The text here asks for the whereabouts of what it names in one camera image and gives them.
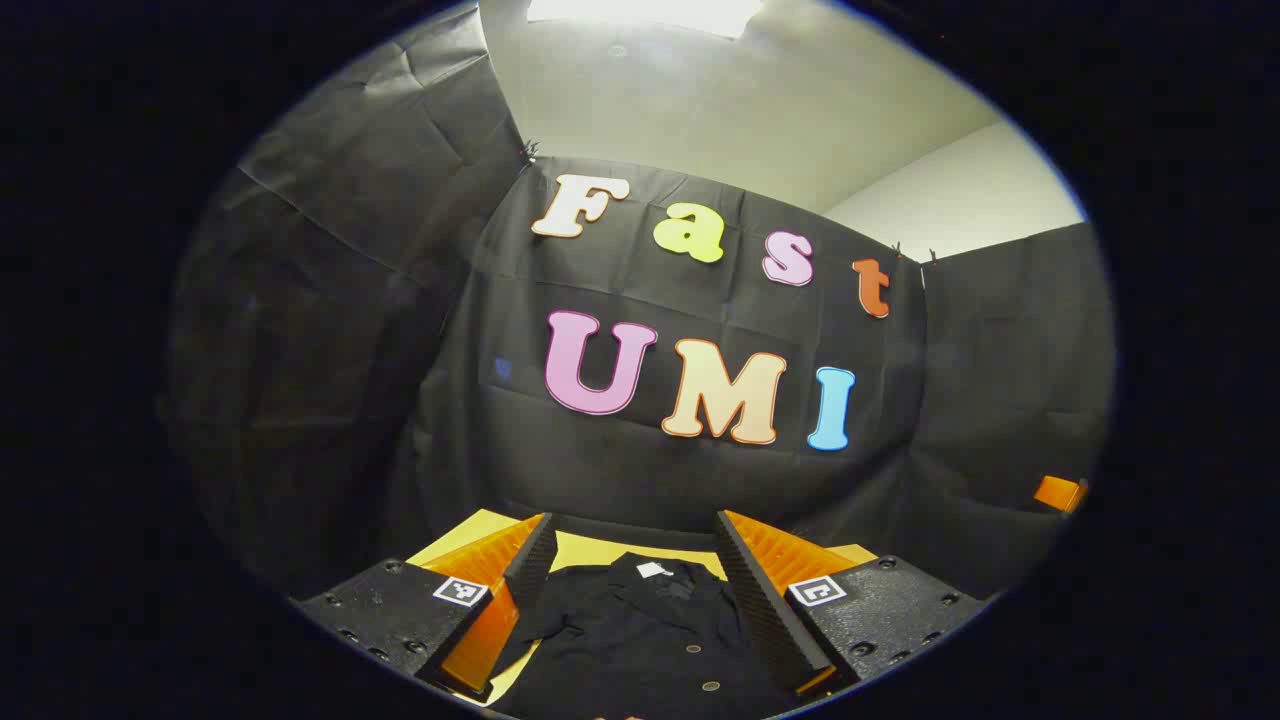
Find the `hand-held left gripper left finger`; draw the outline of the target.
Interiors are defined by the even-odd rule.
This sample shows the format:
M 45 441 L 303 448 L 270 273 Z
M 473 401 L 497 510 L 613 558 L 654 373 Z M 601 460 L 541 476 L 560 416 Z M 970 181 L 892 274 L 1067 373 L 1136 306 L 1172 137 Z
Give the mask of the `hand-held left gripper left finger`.
M 486 701 L 556 559 L 556 527 L 539 512 L 425 562 L 385 559 L 294 606 L 398 673 Z

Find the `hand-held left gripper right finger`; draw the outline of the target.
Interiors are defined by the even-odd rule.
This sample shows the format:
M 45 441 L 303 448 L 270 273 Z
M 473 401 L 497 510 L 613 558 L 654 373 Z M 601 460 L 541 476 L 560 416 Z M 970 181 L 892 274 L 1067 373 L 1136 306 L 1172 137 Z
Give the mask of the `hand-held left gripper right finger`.
M 852 560 L 732 511 L 716 552 L 771 676 L 800 700 L 873 682 L 988 606 L 897 556 Z

